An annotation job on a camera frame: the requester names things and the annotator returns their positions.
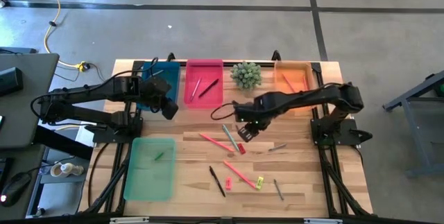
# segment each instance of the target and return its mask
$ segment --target yellow cable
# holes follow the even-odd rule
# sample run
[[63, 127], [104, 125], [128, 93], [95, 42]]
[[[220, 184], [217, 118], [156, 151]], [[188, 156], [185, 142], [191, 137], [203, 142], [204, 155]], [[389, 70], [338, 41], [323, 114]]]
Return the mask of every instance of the yellow cable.
[[64, 129], [68, 129], [68, 128], [79, 128], [79, 127], [80, 126], [75, 126], [75, 125], [63, 126], [63, 127], [58, 128], [58, 129], [55, 129], [55, 131], [57, 131], [57, 130], [64, 130]]
[[[54, 17], [54, 19], [53, 19], [53, 21], [52, 22], [56, 22], [56, 20], [57, 20], [57, 18], [59, 17], [59, 15], [60, 15], [60, 10], [61, 10], [61, 5], [60, 5], [60, 0], [57, 0], [57, 5], [58, 5], [58, 9], [57, 9], [57, 15]], [[51, 51], [49, 50], [49, 47], [48, 47], [48, 38], [49, 38], [49, 33], [50, 33], [50, 31], [51, 31], [51, 29], [52, 29], [52, 25], [49, 25], [49, 28], [48, 28], [48, 30], [46, 31], [46, 34], [44, 35], [44, 40], [43, 40], [43, 43], [44, 43], [44, 48], [46, 49], [46, 52], [47, 53], [51, 53]], [[67, 63], [65, 63], [65, 62], [63, 62], [63, 61], [58, 61], [60, 64], [63, 64], [64, 66], [68, 66], [68, 67], [74, 67], [74, 68], [77, 68], [77, 69], [79, 69], [80, 70], [80, 66], [82, 66], [82, 63], [80, 63], [80, 64], [67, 64]]]

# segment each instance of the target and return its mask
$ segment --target blue bin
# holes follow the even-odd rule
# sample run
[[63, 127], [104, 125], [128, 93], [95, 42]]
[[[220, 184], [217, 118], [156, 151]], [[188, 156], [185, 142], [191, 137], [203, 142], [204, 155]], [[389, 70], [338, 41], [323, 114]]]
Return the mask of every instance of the blue bin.
[[[143, 69], [148, 69], [151, 66], [151, 62], [145, 62]], [[168, 84], [171, 85], [171, 89], [166, 93], [166, 97], [171, 98], [171, 100], [174, 101], [174, 103], [178, 102], [178, 95], [179, 95], [179, 82], [180, 82], [180, 63], [178, 62], [158, 62], [153, 67], [153, 74], [155, 74], [158, 71], [163, 70], [162, 73], [156, 75], [163, 79], [165, 79]], [[145, 71], [142, 74], [142, 80], [148, 79], [150, 76], [149, 71]], [[141, 103], [137, 104], [137, 107], [142, 110], [149, 111], [150, 107], [147, 107], [145, 105], [142, 105]]]

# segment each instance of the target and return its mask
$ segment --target small white object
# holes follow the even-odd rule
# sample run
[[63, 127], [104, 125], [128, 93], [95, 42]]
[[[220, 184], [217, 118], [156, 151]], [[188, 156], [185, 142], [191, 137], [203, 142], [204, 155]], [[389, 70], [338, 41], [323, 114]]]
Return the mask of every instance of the small white object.
[[76, 166], [72, 163], [63, 164], [60, 169], [63, 173], [66, 173], [68, 175], [81, 175], [83, 173], [83, 167], [82, 166]]
[[69, 174], [63, 173], [61, 167], [62, 167], [61, 163], [54, 164], [54, 166], [51, 167], [51, 175], [53, 177], [59, 177], [59, 178], [67, 177]]

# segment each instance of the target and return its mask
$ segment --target pink bin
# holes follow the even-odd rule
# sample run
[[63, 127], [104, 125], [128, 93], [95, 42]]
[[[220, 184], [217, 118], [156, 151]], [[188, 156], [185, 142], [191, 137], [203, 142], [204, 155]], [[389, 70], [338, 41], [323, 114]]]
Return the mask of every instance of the pink bin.
[[[194, 94], [191, 95], [197, 82], [199, 86]], [[211, 83], [219, 79], [207, 93], [199, 98], [199, 95], [207, 89]], [[223, 102], [223, 61], [222, 60], [188, 60], [185, 75], [185, 97], [184, 102], [187, 107], [196, 109], [208, 109], [218, 107]]]

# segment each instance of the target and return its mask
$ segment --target teal plastic tray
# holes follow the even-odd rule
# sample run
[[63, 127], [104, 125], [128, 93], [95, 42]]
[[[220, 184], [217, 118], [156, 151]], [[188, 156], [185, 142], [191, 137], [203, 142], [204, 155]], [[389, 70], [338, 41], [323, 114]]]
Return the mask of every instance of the teal plastic tray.
[[134, 139], [123, 193], [125, 200], [169, 200], [173, 194], [175, 160], [174, 139]]

